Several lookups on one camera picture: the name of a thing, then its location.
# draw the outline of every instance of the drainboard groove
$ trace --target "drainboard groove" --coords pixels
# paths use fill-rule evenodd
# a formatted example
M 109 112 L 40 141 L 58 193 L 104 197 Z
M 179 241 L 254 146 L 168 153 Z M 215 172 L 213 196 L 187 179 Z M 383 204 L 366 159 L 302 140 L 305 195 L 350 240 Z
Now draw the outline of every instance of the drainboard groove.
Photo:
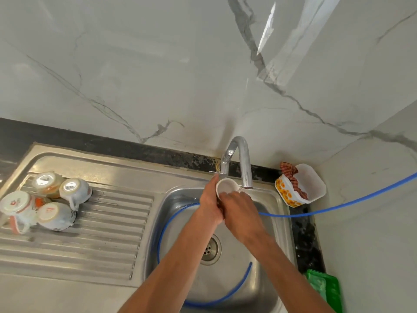
M 32 180 L 30 174 L 20 189 L 35 193 Z M 64 231 L 37 225 L 14 235 L 9 224 L 2 226 L 0 273 L 126 285 L 154 197 L 89 184 L 91 199 L 80 205 L 75 224 Z

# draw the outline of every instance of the faucet spout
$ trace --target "faucet spout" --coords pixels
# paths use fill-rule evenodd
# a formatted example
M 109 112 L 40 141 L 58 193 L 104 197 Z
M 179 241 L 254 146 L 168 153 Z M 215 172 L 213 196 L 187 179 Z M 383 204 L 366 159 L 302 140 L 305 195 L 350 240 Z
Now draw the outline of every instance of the faucet spout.
M 222 156 L 222 163 L 220 165 L 220 178 L 225 178 L 229 175 L 230 160 L 236 148 L 239 147 L 239 161 L 240 172 L 242 175 L 242 188 L 253 189 L 251 159 L 249 157 L 249 147 L 246 139 L 242 136 L 236 136 L 232 139 L 227 147 L 226 152 Z

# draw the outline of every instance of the drain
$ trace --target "drain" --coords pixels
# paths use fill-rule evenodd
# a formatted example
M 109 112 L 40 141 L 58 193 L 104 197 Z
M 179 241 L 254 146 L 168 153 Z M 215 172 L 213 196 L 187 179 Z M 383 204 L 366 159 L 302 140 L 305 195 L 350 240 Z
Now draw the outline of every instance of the drain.
M 203 257 L 201 257 L 200 262 L 206 266 L 215 263 L 220 258 L 220 254 L 222 253 L 222 245 L 220 244 L 220 240 L 216 235 L 213 235 L 208 243 L 209 244 L 203 253 Z

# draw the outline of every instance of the cup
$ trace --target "cup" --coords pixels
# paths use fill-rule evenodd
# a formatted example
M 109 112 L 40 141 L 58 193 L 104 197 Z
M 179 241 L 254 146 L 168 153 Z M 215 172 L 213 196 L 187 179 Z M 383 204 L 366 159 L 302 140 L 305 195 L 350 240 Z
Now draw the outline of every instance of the cup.
M 36 225 L 38 209 L 50 199 L 29 194 L 25 191 L 14 191 L 0 201 L 0 211 L 10 216 L 10 226 L 17 235 L 28 232 L 32 225 Z
M 64 182 L 64 177 L 53 171 L 39 173 L 32 181 L 32 186 L 36 192 L 57 199 L 60 197 L 59 187 Z
M 70 207 L 74 211 L 78 211 L 80 204 L 87 201 L 92 193 L 88 183 L 80 178 L 65 180 L 59 187 L 61 198 L 70 202 Z
M 74 225 L 77 212 L 68 205 L 58 202 L 45 204 L 38 210 L 39 225 L 54 231 L 62 231 Z
M 233 191 L 239 191 L 241 188 L 242 187 L 238 185 L 237 182 L 234 181 L 233 179 L 224 178 L 224 179 L 221 179 L 219 182 L 217 182 L 216 194 L 217 194 L 217 197 L 220 199 L 218 195 L 221 194 L 222 192 L 230 193 Z

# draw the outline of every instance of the hand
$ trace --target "hand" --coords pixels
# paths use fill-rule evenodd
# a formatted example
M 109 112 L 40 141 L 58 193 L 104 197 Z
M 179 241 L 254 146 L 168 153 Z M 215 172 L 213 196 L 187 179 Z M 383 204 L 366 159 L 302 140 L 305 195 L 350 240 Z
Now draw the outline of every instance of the hand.
M 223 221 L 223 213 L 217 207 L 217 196 L 216 196 L 216 184 L 218 182 L 218 173 L 216 173 L 210 182 L 206 185 L 203 190 L 203 194 L 200 197 L 200 207 L 198 211 L 205 214 L 209 220 L 219 225 Z
M 259 235 L 267 234 L 252 198 L 244 192 L 219 194 L 224 211 L 224 222 L 237 240 L 247 245 Z

